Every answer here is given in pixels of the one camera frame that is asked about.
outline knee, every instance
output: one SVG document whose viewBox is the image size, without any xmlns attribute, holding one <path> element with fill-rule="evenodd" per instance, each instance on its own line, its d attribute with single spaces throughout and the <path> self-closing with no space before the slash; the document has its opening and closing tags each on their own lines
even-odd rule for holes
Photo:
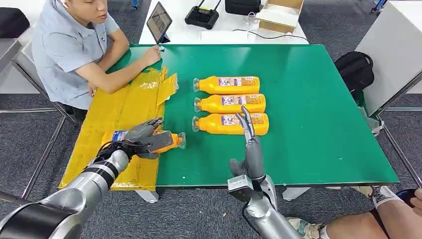
<svg viewBox="0 0 422 239">
<path fill-rule="evenodd" d="M 327 226 L 330 239 L 387 239 L 371 213 L 349 215 Z"/>
</svg>

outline short-sleeved shirt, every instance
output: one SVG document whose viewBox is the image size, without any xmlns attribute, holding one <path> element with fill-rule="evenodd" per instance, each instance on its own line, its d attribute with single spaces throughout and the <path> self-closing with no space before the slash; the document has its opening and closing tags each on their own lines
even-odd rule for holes
<svg viewBox="0 0 422 239">
<path fill-rule="evenodd" d="M 107 35 L 119 29 L 107 14 L 101 24 L 87 28 L 56 0 L 47 0 L 32 40 L 38 75 L 51 101 L 87 110 L 92 97 L 88 82 L 75 70 L 98 63 L 107 50 Z"/>
</svg>

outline robotic arm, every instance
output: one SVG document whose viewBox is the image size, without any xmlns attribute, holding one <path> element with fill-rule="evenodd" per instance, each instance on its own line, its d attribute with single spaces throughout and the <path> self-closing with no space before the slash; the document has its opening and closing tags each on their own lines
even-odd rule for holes
<svg viewBox="0 0 422 239">
<path fill-rule="evenodd" d="M 236 113 L 246 138 L 245 160 L 229 162 L 233 178 L 227 181 L 228 193 L 241 202 L 245 202 L 242 214 L 249 225 L 244 212 L 255 221 L 259 233 L 264 239 L 301 239 L 302 236 L 290 225 L 286 218 L 277 212 L 275 186 L 269 175 L 264 173 L 261 144 L 255 135 L 251 116 L 242 106 L 244 116 Z"/>
<path fill-rule="evenodd" d="M 128 166 L 132 156 L 157 158 L 153 151 L 172 143 L 170 133 L 152 135 L 155 118 L 132 128 L 122 141 L 103 145 L 96 158 L 65 188 L 28 203 L 0 222 L 0 239 L 75 239 L 94 207 Z"/>
</svg>

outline man's hand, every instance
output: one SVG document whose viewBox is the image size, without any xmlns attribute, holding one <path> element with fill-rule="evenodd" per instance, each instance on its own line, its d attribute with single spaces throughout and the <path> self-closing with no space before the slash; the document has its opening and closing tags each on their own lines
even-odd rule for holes
<svg viewBox="0 0 422 239">
<path fill-rule="evenodd" d="M 146 65 L 150 66 L 161 59 L 161 52 L 157 45 L 152 46 L 149 48 L 145 54 L 139 59 L 140 61 L 146 63 Z"/>
<path fill-rule="evenodd" d="M 415 206 L 413 211 L 422 217 L 422 189 L 419 188 L 415 191 L 415 198 L 410 199 L 410 202 Z"/>
<path fill-rule="evenodd" d="M 97 91 L 97 86 L 95 86 L 93 83 L 88 82 L 88 93 L 91 97 L 94 97 L 95 92 Z"/>
</svg>

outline bottle label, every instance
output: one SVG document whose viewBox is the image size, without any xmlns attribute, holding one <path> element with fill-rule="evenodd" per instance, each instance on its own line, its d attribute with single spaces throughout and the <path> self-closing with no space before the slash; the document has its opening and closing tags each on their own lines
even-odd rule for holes
<svg viewBox="0 0 422 239">
<path fill-rule="evenodd" d="M 259 95 L 250 96 L 222 96 L 221 104 L 223 106 L 234 106 L 234 105 L 250 105 L 262 103 Z"/>
<path fill-rule="evenodd" d="M 113 141 L 122 141 L 128 130 L 115 130 L 111 139 Z"/>
<path fill-rule="evenodd" d="M 251 114 L 252 124 L 264 123 L 264 116 L 262 114 Z M 222 125 L 236 125 L 240 124 L 239 119 L 235 115 L 221 116 Z"/>
<path fill-rule="evenodd" d="M 219 78 L 219 86 L 254 86 L 255 81 L 252 76 L 248 77 L 232 77 L 232 78 Z"/>
</svg>

